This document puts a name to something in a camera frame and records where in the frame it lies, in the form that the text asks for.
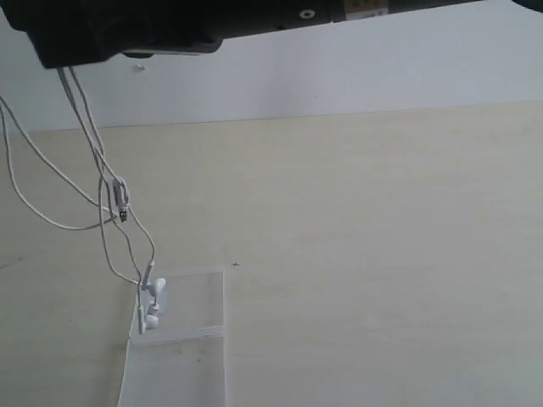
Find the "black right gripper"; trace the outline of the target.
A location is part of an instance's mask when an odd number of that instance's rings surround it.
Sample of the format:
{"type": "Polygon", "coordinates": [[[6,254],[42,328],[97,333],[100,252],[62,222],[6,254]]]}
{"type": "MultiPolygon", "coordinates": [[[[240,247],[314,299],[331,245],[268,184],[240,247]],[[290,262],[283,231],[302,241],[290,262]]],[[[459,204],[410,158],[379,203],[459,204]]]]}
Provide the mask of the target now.
{"type": "Polygon", "coordinates": [[[117,54],[213,53],[228,38],[285,31],[295,22],[284,1],[3,1],[1,10],[46,69],[117,54]]]}

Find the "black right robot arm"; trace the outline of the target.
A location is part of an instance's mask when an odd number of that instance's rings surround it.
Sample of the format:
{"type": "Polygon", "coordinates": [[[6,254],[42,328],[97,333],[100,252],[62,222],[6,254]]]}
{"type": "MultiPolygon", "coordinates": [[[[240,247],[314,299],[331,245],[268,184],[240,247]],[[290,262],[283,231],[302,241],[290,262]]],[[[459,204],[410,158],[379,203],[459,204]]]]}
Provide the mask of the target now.
{"type": "Polygon", "coordinates": [[[97,64],[124,54],[213,53],[230,38],[450,6],[423,0],[19,0],[1,2],[46,69],[97,64]]]}

